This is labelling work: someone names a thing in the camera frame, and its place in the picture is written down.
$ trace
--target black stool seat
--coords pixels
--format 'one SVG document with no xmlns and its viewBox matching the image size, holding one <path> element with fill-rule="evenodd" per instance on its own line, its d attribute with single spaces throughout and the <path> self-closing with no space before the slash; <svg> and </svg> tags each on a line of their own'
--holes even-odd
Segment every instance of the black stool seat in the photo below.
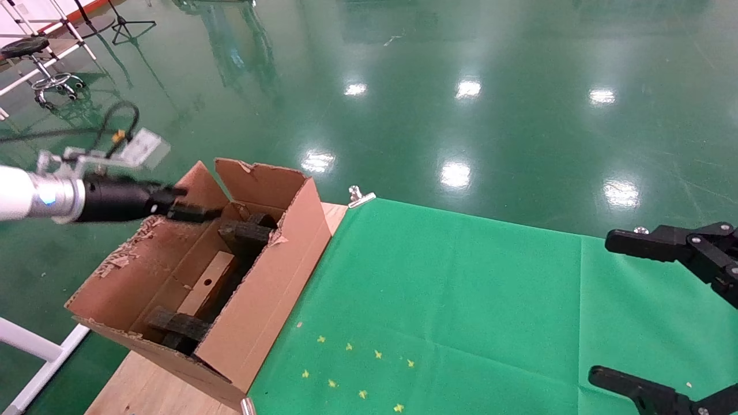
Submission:
<svg viewBox="0 0 738 415">
<path fill-rule="evenodd" d="M 3 46 L 2 49 L 0 49 L 0 54 L 2 54 L 6 59 L 20 58 L 21 56 L 28 56 L 36 52 L 40 52 L 48 46 L 49 39 L 47 38 L 41 36 L 25 38 Z"/>
</svg>

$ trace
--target wooden table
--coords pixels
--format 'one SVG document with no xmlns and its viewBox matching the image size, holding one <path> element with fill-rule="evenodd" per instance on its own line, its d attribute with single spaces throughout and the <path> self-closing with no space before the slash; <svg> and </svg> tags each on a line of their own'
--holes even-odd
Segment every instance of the wooden table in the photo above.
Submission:
<svg viewBox="0 0 738 415">
<path fill-rule="evenodd" d="M 323 203 L 331 234 L 335 233 L 347 209 L 344 205 Z M 85 415 L 133 414 L 240 415 L 132 351 Z"/>
</svg>

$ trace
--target cardboard box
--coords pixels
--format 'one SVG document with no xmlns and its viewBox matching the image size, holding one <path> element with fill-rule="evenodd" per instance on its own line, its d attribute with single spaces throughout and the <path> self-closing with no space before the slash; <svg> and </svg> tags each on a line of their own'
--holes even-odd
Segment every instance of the cardboard box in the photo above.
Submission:
<svg viewBox="0 0 738 415">
<path fill-rule="evenodd" d="M 228 199 L 198 162 L 179 182 L 185 201 L 224 209 L 209 224 L 146 219 L 69 299 L 74 319 L 147 357 L 231 408 L 248 392 L 331 237 L 313 179 L 270 165 L 216 159 Z M 177 310 L 218 251 L 224 219 L 269 213 L 278 221 L 269 243 L 194 352 L 155 343 L 145 324 L 156 306 Z"/>
</svg>

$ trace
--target tripod stand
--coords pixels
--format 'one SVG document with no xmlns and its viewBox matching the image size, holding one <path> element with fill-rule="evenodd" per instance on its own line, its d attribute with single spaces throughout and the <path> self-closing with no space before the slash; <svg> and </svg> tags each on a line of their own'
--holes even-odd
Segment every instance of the tripod stand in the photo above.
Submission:
<svg viewBox="0 0 738 415">
<path fill-rule="evenodd" d="M 119 43 L 119 42 L 117 42 L 119 35 L 125 36 L 126 38 L 128 38 L 127 41 L 130 41 L 132 39 L 135 39 L 135 38 L 143 35 L 144 33 L 146 33 L 149 30 L 151 30 L 152 27 L 156 26 L 156 22 L 154 20 L 127 21 L 127 20 L 125 20 L 123 18 L 123 16 L 120 15 L 120 13 L 118 13 L 118 10 L 115 8 L 115 6 L 113 5 L 113 2 L 111 0 L 108 0 L 108 4 L 110 4 L 110 8 L 113 9 L 113 13 L 115 13 L 115 24 L 113 25 L 113 30 L 115 30 L 115 36 L 113 36 L 113 44 L 116 44 L 117 45 Z M 131 31 L 128 30 L 128 26 L 126 26 L 126 25 L 127 24 L 139 24 L 139 23 L 150 24 L 150 26 L 147 27 L 146 30 L 144 30 L 143 32 L 139 33 L 137 36 L 133 36 L 131 34 Z"/>
</svg>

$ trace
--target wooden block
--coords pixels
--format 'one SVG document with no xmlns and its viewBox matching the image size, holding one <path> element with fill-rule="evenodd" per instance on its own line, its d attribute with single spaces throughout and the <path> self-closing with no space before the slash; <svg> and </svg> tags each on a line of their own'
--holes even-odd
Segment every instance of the wooden block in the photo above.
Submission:
<svg viewBox="0 0 738 415">
<path fill-rule="evenodd" d="M 177 312 L 198 317 L 201 310 L 212 305 L 218 290 L 226 279 L 224 276 L 235 267 L 235 263 L 235 256 L 223 251 L 218 252 Z"/>
</svg>

